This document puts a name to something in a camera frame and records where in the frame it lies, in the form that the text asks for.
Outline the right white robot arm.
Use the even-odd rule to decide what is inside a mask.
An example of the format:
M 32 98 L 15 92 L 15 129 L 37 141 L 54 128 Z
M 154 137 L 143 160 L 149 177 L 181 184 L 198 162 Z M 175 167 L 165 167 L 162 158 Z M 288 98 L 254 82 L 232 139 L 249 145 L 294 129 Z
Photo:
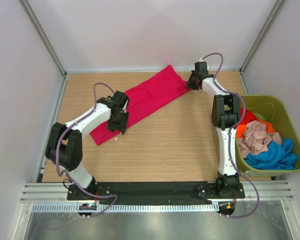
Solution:
M 211 121 L 216 128 L 219 143 L 219 166 L 213 188 L 219 197 L 231 198 L 240 184 L 234 162 L 237 123 L 241 117 L 240 99 L 208 73 L 199 74 L 193 70 L 186 86 L 192 90 L 204 90 L 213 98 Z

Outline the magenta red t shirt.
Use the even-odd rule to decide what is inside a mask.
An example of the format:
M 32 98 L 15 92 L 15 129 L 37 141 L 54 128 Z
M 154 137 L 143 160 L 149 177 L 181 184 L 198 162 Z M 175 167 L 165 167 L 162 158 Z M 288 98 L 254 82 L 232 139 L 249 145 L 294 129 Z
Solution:
M 129 97 L 127 128 L 132 127 L 171 101 L 189 92 L 171 65 L 148 80 L 125 91 Z

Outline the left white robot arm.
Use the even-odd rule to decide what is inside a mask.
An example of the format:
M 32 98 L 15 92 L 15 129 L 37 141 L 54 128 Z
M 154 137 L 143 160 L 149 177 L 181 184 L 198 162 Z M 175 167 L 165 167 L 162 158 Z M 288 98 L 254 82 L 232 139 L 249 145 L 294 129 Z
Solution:
M 83 140 L 96 127 L 106 124 L 111 132 L 126 132 L 129 98 L 102 97 L 94 106 L 67 123 L 56 122 L 50 130 L 45 157 L 56 168 L 58 176 L 66 175 L 78 188 L 78 194 L 91 200 L 97 192 L 95 178 L 83 164 Z

